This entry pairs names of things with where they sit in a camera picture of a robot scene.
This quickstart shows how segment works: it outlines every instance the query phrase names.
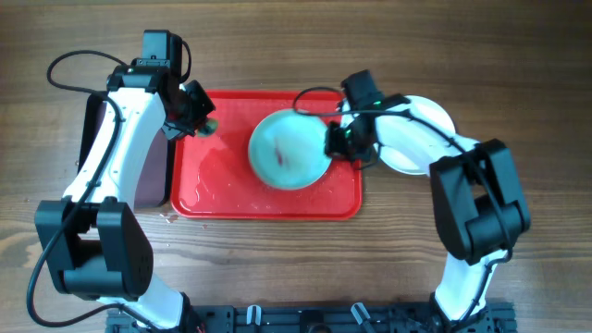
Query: black cable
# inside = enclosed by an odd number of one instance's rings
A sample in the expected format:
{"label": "black cable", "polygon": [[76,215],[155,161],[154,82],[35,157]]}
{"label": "black cable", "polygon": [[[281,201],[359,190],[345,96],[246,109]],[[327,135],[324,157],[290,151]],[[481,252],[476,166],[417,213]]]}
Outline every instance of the black cable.
{"label": "black cable", "polygon": [[189,62],[187,63],[187,71],[185,72],[185,74],[183,74],[183,76],[180,77],[179,83],[185,82],[191,74],[191,51],[189,50],[189,45],[187,44],[187,42],[183,41],[182,43],[183,46],[185,46],[185,49],[187,50],[187,60]]}
{"label": "black cable", "polygon": [[334,116],[353,115],[353,114],[370,114],[370,115],[377,115],[377,116],[405,117],[405,118],[408,118],[410,121],[417,121],[418,123],[433,130],[437,135],[442,137],[450,146],[456,148],[461,153],[462,159],[464,159],[465,162],[469,165],[469,167],[474,171],[477,179],[479,180],[481,185],[485,188],[485,190],[487,192],[487,196],[489,197],[489,200],[491,201],[491,206],[493,207],[493,212],[496,215],[496,218],[498,219],[499,227],[501,229],[501,234],[502,234],[502,237],[504,240],[504,243],[502,245],[505,246],[507,252],[503,258],[494,259],[486,264],[486,266],[485,266],[486,271],[485,271],[484,275],[481,277],[481,281],[479,283],[479,288],[477,289],[477,293],[476,293],[475,297],[471,301],[471,305],[469,305],[469,308],[462,315],[461,319],[456,321],[454,324],[458,325],[458,324],[466,321],[471,316],[471,313],[476,308],[476,306],[479,304],[479,300],[481,299],[481,297],[483,296],[483,293],[485,292],[487,280],[489,279],[489,276],[491,275],[491,272],[493,271],[493,266],[497,265],[497,264],[507,263],[512,259],[512,256],[513,256],[512,243],[510,240],[510,235],[508,233],[508,230],[507,230],[505,222],[504,222],[505,219],[503,218],[500,204],[498,203],[498,200],[495,198],[493,190],[489,186],[489,183],[487,182],[485,175],[481,171],[481,168],[479,166],[477,166],[475,161],[473,161],[471,158],[469,158],[467,156],[466,150],[464,150],[464,148],[462,148],[461,145],[459,143],[457,143],[452,137],[449,137],[441,129],[432,125],[430,122],[425,121],[421,118],[415,117],[409,109],[406,109],[403,111],[386,111],[386,110],[351,111],[350,110],[350,111],[331,112],[331,113],[310,113],[310,112],[305,112],[305,111],[299,110],[296,107],[296,103],[303,95],[305,95],[306,93],[312,92],[312,91],[319,91],[319,90],[336,92],[340,96],[342,96],[341,91],[339,91],[335,88],[330,88],[330,87],[314,87],[314,88],[305,89],[305,90],[301,91],[298,95],[296,95],[296,97],[294,98],[294,101],[292,102],[292,109],[294,110],[294,112],[296,112],[299,115],[312,116],[312,117],[334,117]]}
{"label": "black cable", "polygon": [[37,264],[35,264],[35,267],[33,268],[33,272],[31,273],[31,280],[29,281],[29,287],[27,288],[27,311],[29,312],[29,316],[31,317],[31,319],[35,323],[37,323],[41,326],[44,326],[44,327],[66,327],[66,326],[70,326],[70,325],[79,323],[80,321],[87,319],[93,315],[96,315],[102,311],[105,311],[108,309],[119,309],[120,311],[123,311],[123,312],[127,313],[128,315],[134,317],[134,319],[143,322],[151,329],[158,331],[158,329],[154,325],[152,325],[149,321],[145,320],[144,318],[142,318],[138,314],[135,314],[133,311],[131,311],[129,308],[127,308],[123,304],[103,305],[103,306],[100,306],[94,310],[91,310],[90,312],[88,312],[86,314],[81,314],[75,318],[72,318],[72,319],[69,319],[66,321],[60,321],[60,322],[47,321],[47,320],[41,318],[37,314],[37,311],[35,310],[35,305],[33,302],[34,294],[35,294],[35,286],[37,285],[37,280],[39,279],[39,275],[40,275],[41,270],[43,268],[43,264],[47,260],[47,257],[49,256],[51,251],[56,246],[57,240],[62,236],[62,234],[64,233],[64,230],[66,228],[71,227],[71,225],[74,221],[74,216],[76,216],[76,214],[79,212],[79,210],[82,208],[82,206],[85,205],[86,200],[89,198],[89,196],[91,195],[93,190],[97,187],[97,181],[101,177],[101,175],[105,169],[105,165],[109,159],[109,156],[113,152],[113,148],[115,147],[115,144],[117,142],[117,136],[118,136],[119,131],[121,129],[121,122],[123,121],[123,115],[121,114],[121,110],[119,109],[119,106],[117,105],[117,103],[113,99],[111,99],[111,97],[107,96],[106,94],[98,92],[93,89],[68,86],[66,84],[57,83],[54,81],[54,79],[52,79],[52,71],[54,70],[54,67],[60,61],[64,60],[67,57],[77,56],[77,55],[102,56],[102,57],[106,57],[108,59],[111,59],[113,61],[116,61],[120,65],[123,65],[123,66],[126,66],[126,63],[124,63],[123,61],[117,59],[116,57],[114,57],[112,55],[108,55],[103,52],[92,51],[92,50],[79,50],[79,51],[68,52],[64,55],[59,56],[54,61],[52,61],[52,63],[47,68],[47,81],[51,85],[53,85],[59,89],[67,90],[67,91],[79,92],[79,93],[89,93],[93,96],[97,96],[97,97],[100,97],[100,98],[106,100],[113,107],[113,110],[116,113],[115,125],[114,125],[114,129],[113,129],[113,134],[111,135],[111,140],[109,140],[109,144],[107,145],[107,147],[105,149],[105,153],[103,154],[101,161],[99,162],[96,170],[94,171],[94,174],[92,175],[91,180],[88,182],[86,190],[84,191],[82,196],[78,199],[78,201],[74,204],[74,207],[68,213],[66,218],[62,221],[62,225],[60,226],[59,230],[47,242],[47,245],[43,249],[41,255],[39,256],[39,259],[37,260]]}

